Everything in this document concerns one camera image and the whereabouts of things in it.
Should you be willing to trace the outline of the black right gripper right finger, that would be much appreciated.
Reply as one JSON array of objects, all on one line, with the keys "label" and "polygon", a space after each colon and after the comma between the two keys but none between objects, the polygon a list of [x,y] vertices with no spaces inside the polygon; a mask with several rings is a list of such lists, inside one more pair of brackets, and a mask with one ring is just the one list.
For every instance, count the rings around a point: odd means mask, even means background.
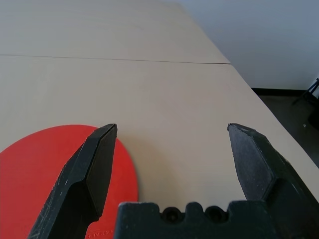
[{"label": "black right gripper right finger", "polygon": [[285,239],[319,237],[319,203],[292,165],[256,130],[230,123],[235,169],[247,200],[266,204]]}]

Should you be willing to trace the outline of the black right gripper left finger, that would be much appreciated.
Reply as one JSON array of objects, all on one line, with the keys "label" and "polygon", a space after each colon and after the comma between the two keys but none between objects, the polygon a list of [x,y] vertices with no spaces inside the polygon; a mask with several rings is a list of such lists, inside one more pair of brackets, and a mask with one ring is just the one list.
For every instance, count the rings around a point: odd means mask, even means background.
[{"label": "black right gripper left finger", "polygon": [[83,239],[102,216],[110,185],[117,125],[94,130],[63,166],[29,239]]}]

